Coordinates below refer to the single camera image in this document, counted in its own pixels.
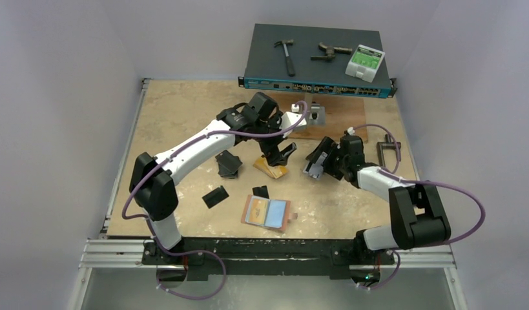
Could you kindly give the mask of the single black card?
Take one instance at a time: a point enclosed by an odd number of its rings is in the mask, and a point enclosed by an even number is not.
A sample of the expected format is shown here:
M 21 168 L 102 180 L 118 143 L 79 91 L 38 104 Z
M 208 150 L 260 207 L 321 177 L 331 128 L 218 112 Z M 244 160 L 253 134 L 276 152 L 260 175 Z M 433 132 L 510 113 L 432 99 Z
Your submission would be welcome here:
M 254 196 L 269 199 L 269 191 L 266 185 L 253 187 L 252 192 Z
M 229 197 L 229 193 L 226 191 L 223 185 L 213 189 L 202 197 L 204 204 L 208 209 L 213 208 L 222 201 Z

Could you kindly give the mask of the pink leather card holder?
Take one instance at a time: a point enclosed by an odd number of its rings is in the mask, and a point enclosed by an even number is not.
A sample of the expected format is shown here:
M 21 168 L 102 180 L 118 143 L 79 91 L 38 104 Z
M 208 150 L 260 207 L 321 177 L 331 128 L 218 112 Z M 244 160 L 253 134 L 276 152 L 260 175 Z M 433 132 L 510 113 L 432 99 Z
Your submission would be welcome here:
M 296 212 L 293 212 L 291 208 L 291 201 L 288 200 L 273 200 L 269 199 L 269 208 L 267 212 L 267 217 L 264 225 L 253 225 L 245 222 L 245 216 L 247 212 L 247 205 L 249 203 L 249 199 L 251 196 L 254 195 L 248 195 L 244 209 L 242 212 L 242 217 L 240 222 L 247 225 L 252 225 L 256 227 L 261 227 L 264 229 L 272 230 L 272 231 L 279 231 L 284 232 L 288 225 L 298 219 L 298 214 Z

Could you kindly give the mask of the single gold VIP card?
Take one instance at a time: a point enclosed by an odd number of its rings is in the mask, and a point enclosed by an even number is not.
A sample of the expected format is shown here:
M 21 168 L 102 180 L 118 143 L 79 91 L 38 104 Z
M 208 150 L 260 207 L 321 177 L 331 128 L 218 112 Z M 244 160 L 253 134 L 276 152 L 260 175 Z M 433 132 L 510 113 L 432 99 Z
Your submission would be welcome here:
M 264 225 L 270 200 L 259 196 L 251 196 L 247 205 L 245 222 L 253 225 Z

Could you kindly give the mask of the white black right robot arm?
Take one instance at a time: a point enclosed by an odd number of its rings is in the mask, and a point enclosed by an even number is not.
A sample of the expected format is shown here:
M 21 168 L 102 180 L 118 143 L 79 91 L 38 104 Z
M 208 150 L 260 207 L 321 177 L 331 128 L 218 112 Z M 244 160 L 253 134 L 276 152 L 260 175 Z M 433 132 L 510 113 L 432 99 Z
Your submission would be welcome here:
M 451 226 L 436 186 L 409 182 L 366 161 L 360 137 L 345 135 L 339 142 L 325 137 L 306 161 L 303 172 L 308 176 L 319 179 L 328 174 L 388 203 L 389 224 L 357 233 L 353 254 L 358 261 L 368 263 L 380 250 L 412 249 L 450 239 Z

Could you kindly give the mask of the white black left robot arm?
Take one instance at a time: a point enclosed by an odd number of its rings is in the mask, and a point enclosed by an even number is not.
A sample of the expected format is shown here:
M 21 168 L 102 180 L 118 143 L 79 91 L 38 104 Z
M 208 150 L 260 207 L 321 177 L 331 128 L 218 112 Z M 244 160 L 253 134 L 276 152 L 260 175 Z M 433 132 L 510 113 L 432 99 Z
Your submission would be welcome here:
M 306 125 L 309 105 L 296 102 L 297 112 L 282 112 L 278 103 L 263 92 L 249 102 L 222 110 L 199 133 L 172 149 L 151 156 L 144 152 L 135 161 L 129 185 L 129 197 L 122 210 L 127 214 L 131 202 L 143 209 L 140 217 L 147 221 L 151 236 L 158 247 L 158 256 L 166 264 L 179 262 L 183 255 L 174 212 L 179 204 L 177 185 L 202 163 L 237 144 L 255 140 L 262 157 L 271 167 L 287 165 L 296 150 L 295 143 L 279 149 L 292 131 Z

